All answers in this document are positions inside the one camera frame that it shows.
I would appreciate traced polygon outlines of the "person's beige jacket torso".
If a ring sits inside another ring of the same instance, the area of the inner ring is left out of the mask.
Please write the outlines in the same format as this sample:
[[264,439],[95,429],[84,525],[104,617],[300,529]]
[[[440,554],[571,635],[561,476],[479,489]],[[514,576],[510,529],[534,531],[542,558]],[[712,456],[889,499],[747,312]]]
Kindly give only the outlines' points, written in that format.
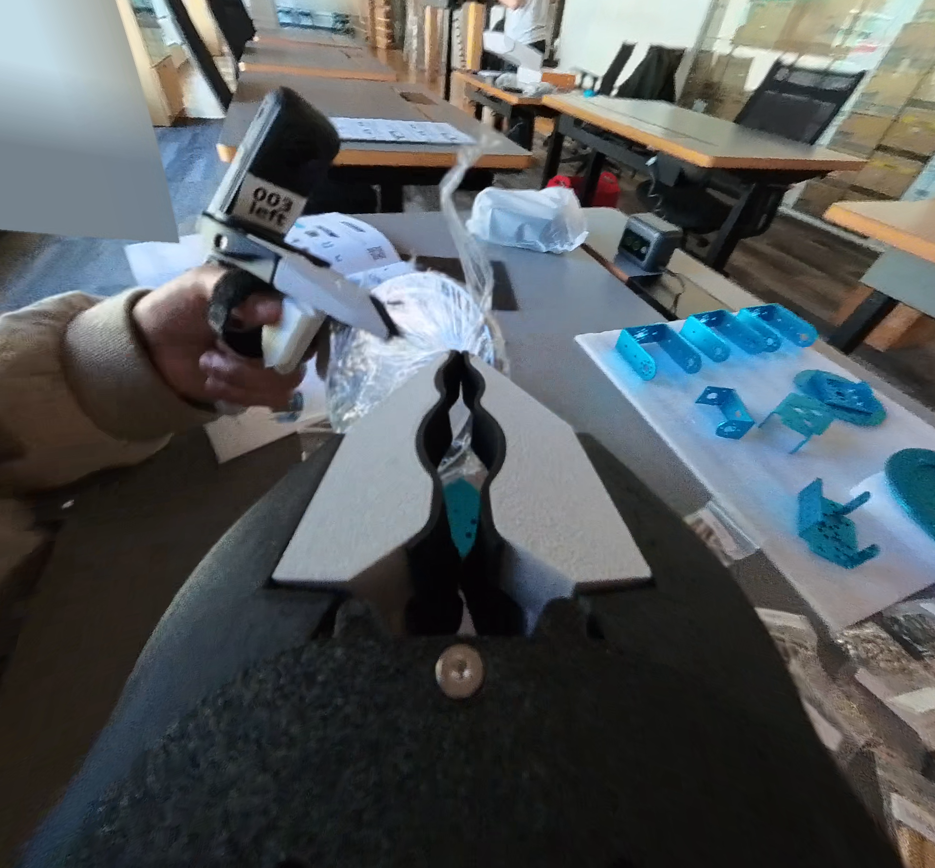
[[72,488],[26,601],[2,705],[89,695],[111,709],[197,562],[300,461],[292,434],[219,463],[203,431]]

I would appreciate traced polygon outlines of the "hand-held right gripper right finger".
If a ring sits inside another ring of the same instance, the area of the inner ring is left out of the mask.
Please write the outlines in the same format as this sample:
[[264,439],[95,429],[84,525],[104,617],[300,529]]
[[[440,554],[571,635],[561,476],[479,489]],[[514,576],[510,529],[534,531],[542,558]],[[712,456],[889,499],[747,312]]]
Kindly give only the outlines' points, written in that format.
[[648,585],[652,570],[564,420],[466,357],[471,450],[485,468],[466,606],[479,635],[526,635],[555,600]]

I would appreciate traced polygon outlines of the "white foam sheet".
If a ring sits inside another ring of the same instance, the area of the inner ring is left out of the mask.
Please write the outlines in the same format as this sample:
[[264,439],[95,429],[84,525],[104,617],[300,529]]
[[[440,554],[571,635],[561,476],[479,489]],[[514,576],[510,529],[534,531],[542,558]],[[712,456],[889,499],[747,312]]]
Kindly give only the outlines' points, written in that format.
[[[704,360],[693,374],[649,346],[657,374],[645,381],[616,350],[619,335],[585,333],[575,340],[827,628],[848,627],[933,585],[933,541],[899,511],[882,478],[893,453],[933,449],[932,415],[819,345],[784,343],[757,356],[732,349],[728,360]],[[801,436],[769,413],[805,370],[867,381],[885,410],[882,424],[864,428],[836,420],[790,453]],[[860,547],[880,547],[876,558],[845,570],[808,549],[798,535],[798,494],[816,478],[823,480],[824,495],[840,503],[871,490],[871,500],[851,520]]]

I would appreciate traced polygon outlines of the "person's left forearm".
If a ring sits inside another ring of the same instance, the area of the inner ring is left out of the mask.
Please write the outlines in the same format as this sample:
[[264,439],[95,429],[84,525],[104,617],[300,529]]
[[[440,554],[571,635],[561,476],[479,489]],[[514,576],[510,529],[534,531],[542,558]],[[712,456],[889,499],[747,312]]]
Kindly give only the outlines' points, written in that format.
[[2,315],[3,499],[133,466],[217,418],[154,367],[133,319],[149,294],[71,291]]

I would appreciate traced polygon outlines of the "small blue U bracket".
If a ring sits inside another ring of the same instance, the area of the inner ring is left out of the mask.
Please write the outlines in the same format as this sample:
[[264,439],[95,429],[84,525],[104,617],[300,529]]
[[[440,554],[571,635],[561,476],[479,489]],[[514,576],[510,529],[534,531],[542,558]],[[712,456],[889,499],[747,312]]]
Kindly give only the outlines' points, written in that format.
[[815,556],[841,569],[858,568],[880,553],[878,545],[859,547],[857,526],[850,518],[852,512],[869,500],[870,491],[864,491],[845,503],[828,499],[824,495],[823,480],[814,479],[798,494],[799,537]]

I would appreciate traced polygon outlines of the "wooden-edged table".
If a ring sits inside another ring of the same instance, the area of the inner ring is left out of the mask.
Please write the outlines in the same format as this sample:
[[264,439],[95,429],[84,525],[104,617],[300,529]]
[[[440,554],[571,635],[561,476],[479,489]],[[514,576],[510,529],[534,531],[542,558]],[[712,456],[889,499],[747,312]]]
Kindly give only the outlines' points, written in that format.
[[[502,133],[415,84],[361,79],[303,77],[284,73],[243,73],[216,145],[222,163],[232,161],[263,97],[286,87],[322,114],[356,119],[391,119],[445,123],[473,139],[481,156],[465,175],[462,188],[475,192],[497,173],[521,173],[532,167],[533,154]],[[378,212],[400,213],[407,187],[436,187],[457,161],[459,146],[402,142],[342,141],[334,162],[336,181],[362,183],[379,190]]]
[[583,91],[548,95],[556,115],[542,171],[542,186],[558,172],[564,142],[571,139],[594,156],[586,170],[582,203],[590,206],[604,161],[647,174],[652,154],[710,172],[715,189],[735,201],[702,256],[722,272],[743,231],[754,237],[774,219],[790,187],[831,173],[857,173],[868,163],[829,148],[806,146],[748,129],[673,103],[588,97]]

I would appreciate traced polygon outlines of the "red bag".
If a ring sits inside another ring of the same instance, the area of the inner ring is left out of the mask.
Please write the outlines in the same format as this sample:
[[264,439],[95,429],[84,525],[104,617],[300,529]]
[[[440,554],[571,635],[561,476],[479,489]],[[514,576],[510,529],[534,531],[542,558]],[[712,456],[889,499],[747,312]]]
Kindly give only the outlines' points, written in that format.
[[565,187],[572,190],[580,205],[584,207],[618,208],[621,188],[614,173],[610,171],[600,173],[596,189],[590,199],[585,196],[586,179],[587,177],[582,173],[555,174],[547,181],[546,187]]

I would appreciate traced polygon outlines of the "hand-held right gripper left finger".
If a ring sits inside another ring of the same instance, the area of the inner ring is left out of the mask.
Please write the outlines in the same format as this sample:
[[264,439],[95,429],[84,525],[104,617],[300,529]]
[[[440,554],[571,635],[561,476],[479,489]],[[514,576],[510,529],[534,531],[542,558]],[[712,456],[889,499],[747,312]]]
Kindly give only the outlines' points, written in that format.
[[273,583],[351,596],[400,633],[459,630],[461,558],[438,465],[463,373],[463,354],[439,357],[340,438]]

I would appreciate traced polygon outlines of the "grey power supply unit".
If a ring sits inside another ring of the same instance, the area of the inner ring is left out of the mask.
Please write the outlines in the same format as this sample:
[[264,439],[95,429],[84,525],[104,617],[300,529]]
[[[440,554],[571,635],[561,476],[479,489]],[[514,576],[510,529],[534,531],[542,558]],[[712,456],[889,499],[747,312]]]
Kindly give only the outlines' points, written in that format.
[[684,241],[684,230],[653,213],[628,216],[617,255],[645,275],[666,270]]

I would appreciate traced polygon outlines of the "person's left hand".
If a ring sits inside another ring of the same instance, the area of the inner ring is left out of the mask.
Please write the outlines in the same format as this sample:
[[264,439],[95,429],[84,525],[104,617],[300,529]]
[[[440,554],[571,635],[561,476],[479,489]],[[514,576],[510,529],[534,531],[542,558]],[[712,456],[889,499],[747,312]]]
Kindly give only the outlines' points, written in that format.
[[224,272],[205,264],[145,294],[132,312],[142,343],[160,377],[186,402],[287,411],[303,371],[278,373],[241,356],[208,324],[210,299]]

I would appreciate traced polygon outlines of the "paper leaflet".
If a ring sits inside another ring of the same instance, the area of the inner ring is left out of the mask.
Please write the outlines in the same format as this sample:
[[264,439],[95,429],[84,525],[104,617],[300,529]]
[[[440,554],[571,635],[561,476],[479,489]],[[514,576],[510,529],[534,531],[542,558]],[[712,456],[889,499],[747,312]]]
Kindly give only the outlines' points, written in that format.
[[329,116],[343,143],[357,145],[404,145],[471,147],[476,139],[446,122]]

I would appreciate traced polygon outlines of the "black metal base plate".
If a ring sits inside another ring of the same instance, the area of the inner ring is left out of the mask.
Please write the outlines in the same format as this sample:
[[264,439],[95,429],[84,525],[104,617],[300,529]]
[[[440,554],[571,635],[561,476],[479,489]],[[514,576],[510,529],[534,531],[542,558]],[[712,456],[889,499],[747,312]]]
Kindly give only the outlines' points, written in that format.
[[[459,258],[415,256],[415,266],[419,271],[433,271],[448,276],[461,286],[466,286],[464,268]],[[516,312],[518,301],[512,287],[508,268],[501,260],[491,262],[493,272],[492,307],[497,312]]]

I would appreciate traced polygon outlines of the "assembly manual booklet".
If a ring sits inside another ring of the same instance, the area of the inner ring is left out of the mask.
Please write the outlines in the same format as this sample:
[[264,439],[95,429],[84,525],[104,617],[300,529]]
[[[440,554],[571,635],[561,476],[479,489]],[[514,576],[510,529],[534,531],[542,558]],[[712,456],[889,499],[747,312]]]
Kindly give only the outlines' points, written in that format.
[[[286,242],[325,259],[340,274],[368,289],[411,269],[382,232],[364,220],[338,213],[299,219]],[[198,234],[184,235],[178,243],[130,243],[123,250],[136,285],[148,289],[161,287],[202,264],[208,252]],[[231,461],[324,422],[325,385],[311,363],[299,386],[298,402],[293,414],[253,407],[209,423],[205,433],[217,462]]]

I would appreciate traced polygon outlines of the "white plastic bag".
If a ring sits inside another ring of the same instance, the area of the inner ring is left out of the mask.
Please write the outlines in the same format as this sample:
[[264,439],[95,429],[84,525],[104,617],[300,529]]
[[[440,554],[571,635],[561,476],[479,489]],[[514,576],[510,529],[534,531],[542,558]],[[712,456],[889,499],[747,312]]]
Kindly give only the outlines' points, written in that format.
[[588,237],[583,208],[565,186],[485,188],[474,199],[466,228],[480,242],[540,254],[566,254]]

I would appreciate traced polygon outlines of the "black office chair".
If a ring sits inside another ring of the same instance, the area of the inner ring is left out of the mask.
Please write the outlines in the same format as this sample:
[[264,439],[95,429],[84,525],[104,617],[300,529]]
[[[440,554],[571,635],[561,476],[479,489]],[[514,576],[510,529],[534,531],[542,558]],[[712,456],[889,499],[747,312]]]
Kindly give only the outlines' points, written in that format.
[[859,88],[867,71],[838,73],[776,60],[734,124],[813,146]]

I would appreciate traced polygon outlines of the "blue round metal disc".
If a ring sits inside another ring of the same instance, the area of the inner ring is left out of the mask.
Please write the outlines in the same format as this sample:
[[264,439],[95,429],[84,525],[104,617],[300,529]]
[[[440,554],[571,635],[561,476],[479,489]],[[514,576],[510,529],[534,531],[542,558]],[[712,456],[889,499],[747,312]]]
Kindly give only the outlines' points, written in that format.
[[466,558],[476,542],[481,516],[481,493],[466,478],[443,488],[451,540],[460,558]]

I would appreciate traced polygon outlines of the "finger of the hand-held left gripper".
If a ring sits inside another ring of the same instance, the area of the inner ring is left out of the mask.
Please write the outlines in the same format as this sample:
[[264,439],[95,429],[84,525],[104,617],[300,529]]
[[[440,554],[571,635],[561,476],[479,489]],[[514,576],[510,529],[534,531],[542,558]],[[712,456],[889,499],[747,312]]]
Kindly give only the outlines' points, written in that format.
[[279,257],[273,286],[305,314],[324,314],[382,339],[401,336],[384,304],[369,290],[308,258]]

